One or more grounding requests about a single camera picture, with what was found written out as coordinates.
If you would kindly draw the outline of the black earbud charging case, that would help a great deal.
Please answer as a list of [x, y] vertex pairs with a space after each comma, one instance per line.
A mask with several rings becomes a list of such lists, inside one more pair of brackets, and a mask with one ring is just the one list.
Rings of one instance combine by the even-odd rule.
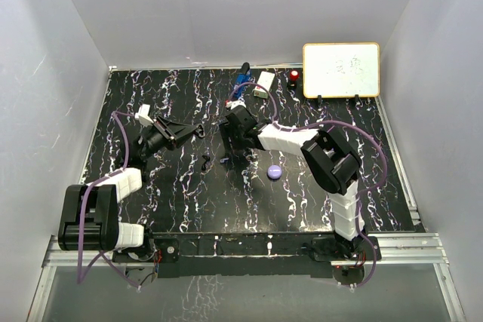
[[197, 125], [195, 133], [196, 133], [198, 138], [204, 138], [205, 137], [205, 129], [204, 129], [202, 124]]

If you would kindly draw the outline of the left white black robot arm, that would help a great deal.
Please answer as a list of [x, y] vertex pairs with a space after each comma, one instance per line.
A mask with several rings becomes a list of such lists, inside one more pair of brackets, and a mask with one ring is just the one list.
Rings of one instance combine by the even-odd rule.
[[205, 130], [201, 124], [152, 119], [139, 113], [134, 118], [143, 125], [143, 132], [130, 142], [121, 129], [124, 148], [120, 166], [88, 184], [67, 187], [57, 236], [61, 250], [128, 248], [140, 261], [154, 256], [154, 240], [145, 236], [143, 225], [120, 222], [118, 204], [146, 182], [146, 167], [152, 156], [162, 149], [178, 149], [193, 136], [203, 138]]

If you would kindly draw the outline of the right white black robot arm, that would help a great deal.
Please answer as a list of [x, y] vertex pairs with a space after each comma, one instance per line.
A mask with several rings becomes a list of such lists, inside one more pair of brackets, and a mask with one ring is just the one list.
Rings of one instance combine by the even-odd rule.
[[225, 150], [279, 151], [304, 158], [331, 200], [337, 254], [345, 259], [357, 257], [364, 248], [360, 233], [365, 222], [357, 197], [361, 159], [354, 148], [334, 129], [295, 130], [258, 121], [242, 102], [229, 101], [226, 107], [226, 121], [219, 126]]

